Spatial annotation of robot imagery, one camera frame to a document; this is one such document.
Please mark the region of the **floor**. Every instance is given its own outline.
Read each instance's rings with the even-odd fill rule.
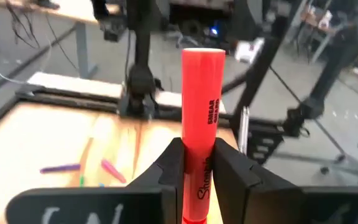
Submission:
[[[34,14],[36,36],[42,46],[53,40],[45,16]],[[69,29],[73,22],[64,19],[50,18],[57,35]],[[9,73],[18,64],[27,60],[36,53],[23,43],[14,43],[14,35],[10,28],[10,15],[0,9],[0,71]],[[124,77],[124,55],[127,47],[127,36],[119,44],[112,44],[103,40],[99,27],[88,26],[89,58],[97,63],[99,70],[93,77],[95,80],[121,83]],[[65,52],[76,65],[76,45],[74,34],[61,42]],[[43,70],[47,73],[56,73],[67,76],[78,76],[76,70],[67,62],[62,51],[56,46],[51,50],[50,57],[43,56],[20,73],[18,80],[28,79],[34,72]],[[164,41],[161,36],[153,35],[150,51],[150,67],[153,74],[162,80],[166,90],[181,91],[180,51],[173,42]],[[316,63],[308,65],[303,57],[297,57],[291,47],[283,46],[278,52],[272,67],[284,79],[288,86],[299,98],[304,98],[312,89],[317,80],[322,65]],[[226,62],[224,81],[232,80],[238,73],[245,70],[246,65],[228,58]],[[358,159],[358,94],[347,84],[358,91],[358,78],[343,75],[342,82],[336,82],[326,100],[324,116],[319,119],[321,125],[314,121],[307,122],[306,127],[311,132],[310,138],[286,139],[278,152],[291,153],[301,156],[321,159],[334,159],[339,155],[341,148],[347,154]],[[0,106],[6,102],[18,89],[15,83],[7,83],[0,88]],[[241,89],[234,90],[223,96],[223,102],[228,111],[232,111],[241,94]],[[260,88],[251,107],[252,116],[269,119],[284,119],[288,107],[297,106],[297,101],[280,83],[279,79],[269,72]],[[335,146],[325,129],[338,143]],[[320,165],[301,161],[282,159],[274,156],[265,165],[272,172],[298,185],[355,185],[358,178],[332,172],[329,175],[319,173]]]

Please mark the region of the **red highlighter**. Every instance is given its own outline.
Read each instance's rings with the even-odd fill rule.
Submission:
[[[225,56],[220,49],[182,51],[183,223],[206,223]]]

